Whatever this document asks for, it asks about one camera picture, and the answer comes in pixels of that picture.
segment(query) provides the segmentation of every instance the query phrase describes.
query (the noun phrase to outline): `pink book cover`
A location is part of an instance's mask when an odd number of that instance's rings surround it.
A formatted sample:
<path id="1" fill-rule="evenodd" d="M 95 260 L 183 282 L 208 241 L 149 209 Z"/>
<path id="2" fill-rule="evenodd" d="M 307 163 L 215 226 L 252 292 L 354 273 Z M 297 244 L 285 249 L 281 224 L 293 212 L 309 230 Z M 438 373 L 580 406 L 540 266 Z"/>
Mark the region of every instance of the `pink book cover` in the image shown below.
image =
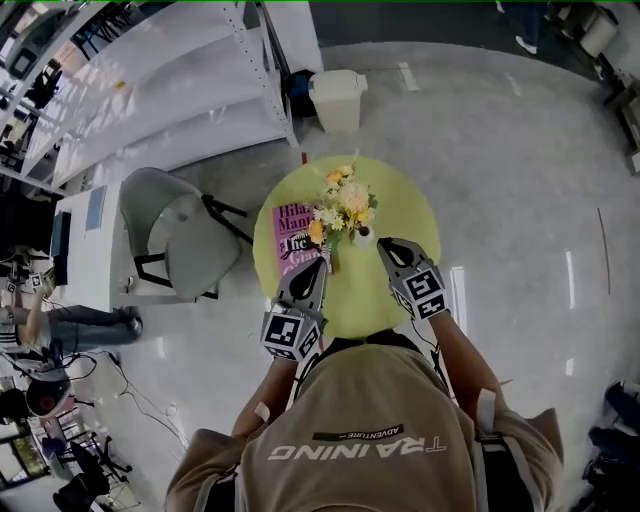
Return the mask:
<path id="1" fill-rule="evenodd" d="M 322 256 L 331 272 L 331 258 L 326 250 L 311 243 L 307 229 L 313 219 L 311 208 L 294 203 L 273 209 L 273 234 L 276 239 L 276 255 L 280 277 L 300 263 Z"/>

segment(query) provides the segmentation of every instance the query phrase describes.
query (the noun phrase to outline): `gray chair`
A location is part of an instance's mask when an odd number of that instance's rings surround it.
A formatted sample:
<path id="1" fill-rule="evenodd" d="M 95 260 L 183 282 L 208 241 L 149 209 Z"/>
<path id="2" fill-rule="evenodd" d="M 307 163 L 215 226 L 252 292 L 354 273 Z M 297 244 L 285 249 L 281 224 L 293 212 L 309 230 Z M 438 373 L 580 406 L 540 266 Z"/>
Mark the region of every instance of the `gray chair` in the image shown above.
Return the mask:
<path id="1" fill-rule="evenodd" d="M 149 254 L 148 243 L 154 224 L 167 206 L 188 195 L 202 201 L 204 211 L 189 216 L 176 226 L 163 254 Z M 173 288 L 185 301 L 199 296 L 217 299 L 217 293 L 207 290 L 216 285 L 240 257 L 238 238 L 253 244 L 251 237 L 222 215 L 229 211 L 246 217 L 246 212 L 216 201 L 188 181 L 160 169 L 139 169 L 124 180 L 120 209 L 127 225 L 138 277 Z M 168 279 L 144 270 L 146 263 L 162 260 Z"/>

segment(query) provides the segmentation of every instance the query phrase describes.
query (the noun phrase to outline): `table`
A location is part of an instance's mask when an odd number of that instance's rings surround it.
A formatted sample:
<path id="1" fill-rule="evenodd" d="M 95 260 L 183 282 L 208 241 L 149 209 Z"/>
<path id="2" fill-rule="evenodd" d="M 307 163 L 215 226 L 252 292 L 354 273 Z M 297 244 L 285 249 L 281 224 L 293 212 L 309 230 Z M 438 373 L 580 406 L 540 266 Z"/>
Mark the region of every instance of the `table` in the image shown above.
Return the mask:
<path id="1" fill-rule="evenodd" d="M 126 249 L 126 233 L 124 218 L 120 213 L 121 184 L 119 181 L 102 187 L 104 200 L 100 226 L 97 229 L 86 229 L 89 200 L 93 191 L 67 197 L 56 205 L 56 214 L 61 211 L 71 213 L 71 226 L 67 284 L 56 288 L 54 300 L 106 312 L 125 306 L 184 302 L 169 288 L 162 290 L 165 291 L 164 294 L 123 292 L 122 285 L 127 276 L 124 275 L 123 249 Z"/>
<path id="2" fill-rule="evenodd" d="M 256 222 L 253 256 L 262 289 L 268 297 L 275 296 L 280 281 L 272 208 L 317 197 L 324 189 L 324 177 L 352 162 L 353 155 L 309 162 L 287 175 L 267 197 Z M 383 162 L 365 157 L 357 158 L 356 175 L 370 186 L 378 200 L 373 222 L 376 239 L 413 240 L 437 263 L 440 240 L 433 211 L 407 176 Z M 375 243 L 358 249 L 343 239 L 332 254 L 332 261 L 337 262 L 337 269 L 327 282 L 323 312 L 329 323 L 325 335 L 364 338 L 393 328 L 406 318 L 406 311 L 390 295 L 388 276 Z"/>

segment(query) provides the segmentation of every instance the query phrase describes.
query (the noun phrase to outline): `wrist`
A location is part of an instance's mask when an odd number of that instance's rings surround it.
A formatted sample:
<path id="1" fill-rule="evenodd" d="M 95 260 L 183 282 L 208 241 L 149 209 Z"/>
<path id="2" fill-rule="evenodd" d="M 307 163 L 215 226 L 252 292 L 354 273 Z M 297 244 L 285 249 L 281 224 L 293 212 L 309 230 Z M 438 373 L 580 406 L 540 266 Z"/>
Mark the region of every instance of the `wrist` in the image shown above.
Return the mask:
<path id="1" fill-rule="evenodd" d="M 435 325 L 442 325 L 449 321 L 453 321 L 453 317 L 451 316 L 451 313 L 449 313 L 448 309 L 429 317 L 431 327 L 434 327 Z"/>
<path id="2" fill-rule="evenodd" d="M 275 371 L 277 373 L 293 373 L 294 375 L 297 369 L 298 361 L 283 359 L 281 357 L 274 358 L 270 368 L 271 371 Z"/>

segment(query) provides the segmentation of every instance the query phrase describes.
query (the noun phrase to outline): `round yellow table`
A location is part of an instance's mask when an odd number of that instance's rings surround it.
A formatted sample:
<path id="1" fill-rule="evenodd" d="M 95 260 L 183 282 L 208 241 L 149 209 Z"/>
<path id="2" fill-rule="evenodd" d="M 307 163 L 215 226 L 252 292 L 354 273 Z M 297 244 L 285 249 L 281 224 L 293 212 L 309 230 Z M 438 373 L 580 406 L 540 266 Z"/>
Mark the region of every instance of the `round yellow table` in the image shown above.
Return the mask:
<path id="1" fill-rule="evenodd" d="M 318 197 L 325 189 L 324 177 L 341 165 L 352 163 L 353 155 L 314 160 L 288 174 L 267 197 L 258 215 L 253 243 L 256 271 L 267 297 L 275 296 L 280 283 L 272 209 Z M 356 176 L 369 185 L 378 200 L 372 224 L 376 240 L 384 237 L 412 240 L 437 263 L 438 227 L 431 207 L 416 186 L 383 162 L 358 157 L 355 164 Z M 345 236 L 331 258 L 337 260 L 337 268 L 327 282 L 323 313 L 329 323 L 325 335 L 364 338 L 395 327 L 406 318 L 407 312 L 390 295 L 389 278 L 375 242 L 359 249 Z"/>

